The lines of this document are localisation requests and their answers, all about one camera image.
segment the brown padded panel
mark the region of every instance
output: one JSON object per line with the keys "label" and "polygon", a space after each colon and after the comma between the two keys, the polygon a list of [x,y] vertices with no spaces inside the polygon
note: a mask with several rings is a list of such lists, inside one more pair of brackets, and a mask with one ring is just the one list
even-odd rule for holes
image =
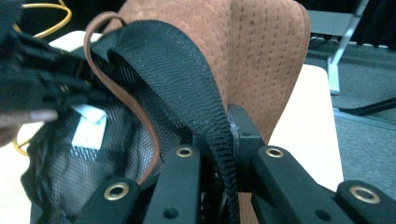
{"label": "brown padded panel", "polygon": [[[222,102],[243,106],[268,142],[302,68],[310,22],[292,0],[128,0],[127,21],[157,20],[205,55]],[[106,32],[120,28],[111,22]]]}

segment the black nylon strap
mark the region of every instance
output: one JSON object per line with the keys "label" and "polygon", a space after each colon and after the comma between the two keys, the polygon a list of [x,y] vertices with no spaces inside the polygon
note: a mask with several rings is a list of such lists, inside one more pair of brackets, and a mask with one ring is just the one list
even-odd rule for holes
{"label": "black nylon strap", "polygon": [[[209,144],[229,197],[231,220],[239,222],[233,137],[202,52],[170,24],[137,21],[122,29],[108,58],[112,63],[131,66],[116,75],[121,75],[122,81],[136,81],[139,76],[149,85],[152,97],[162,99],[163,104],[151,105],[157,112],[148,111],[153,119],[167,116],[174,126],[187,126]],[[144,103],[149,97],[141,100]]]}

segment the brown leather strap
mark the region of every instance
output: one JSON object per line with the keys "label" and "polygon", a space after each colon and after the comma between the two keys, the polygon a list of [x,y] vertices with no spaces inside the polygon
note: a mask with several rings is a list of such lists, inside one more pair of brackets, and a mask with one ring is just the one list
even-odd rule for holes
{"label": "brown leather strap", "polygon": [[125,89],[119,86],[116,82],[114,82],[111,78],[109,78],[92,60],[91,56],[91,36],[92,34],[104,25],[106,22],[111,21],[111,19],[119,19],[122,25],[125,25],[126,22],[115,12],[103,12],[96,16],[90,24],[88,24],[86,28],[86,34],[84,36],[84,53],[87,57],[88,64],[90,65],[92,71],[97,75],[97,77],[107,86],[107,88],[122,101],[126,106],[128,106],[131,111],[136,114],[137,118],[142,122],[142,124],[146,127],[149,134],[151,135],[153,145],[154,145],[154,153],[151,159],[151,162],[148,165],[145,173],[143,173],[142,177],[137,181],[137,184],[142,184],[150,175],[151,171],[154,169],[158,159],[160,158],[160,142],[158,140],[158,136],[155,133],[154,127],[146,114],[143,107],[136,101],[136,99]]}

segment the white label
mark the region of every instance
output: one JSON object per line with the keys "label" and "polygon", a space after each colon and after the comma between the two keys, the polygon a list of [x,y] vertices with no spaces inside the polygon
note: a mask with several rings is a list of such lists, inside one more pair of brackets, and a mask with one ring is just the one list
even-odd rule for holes
{"label": "white label", "polygon": [[99,150],[105,133],[106,112],[91,105],[75,105],[72,108],[81,115],[73,137],[73,147]]}

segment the gray carpet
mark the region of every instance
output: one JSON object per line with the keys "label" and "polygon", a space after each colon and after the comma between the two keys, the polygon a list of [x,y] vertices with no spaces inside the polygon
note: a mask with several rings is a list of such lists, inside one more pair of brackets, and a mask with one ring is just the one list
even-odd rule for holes
{"label": "gray carpet", "polygon": [[[320,44],[323,40],[312,42],[311,47]],[[327,57],[337,48],[337,42],[328,41],[310,49],[305,63],[326,69]],[[396,97],[396,52],[349,45],[339,63],[339,74],[340,94],[332,96],[334,108]],[[365,181],[396,200],[396,108],[363,119],[338,112],[335,124],[344,178]]]}

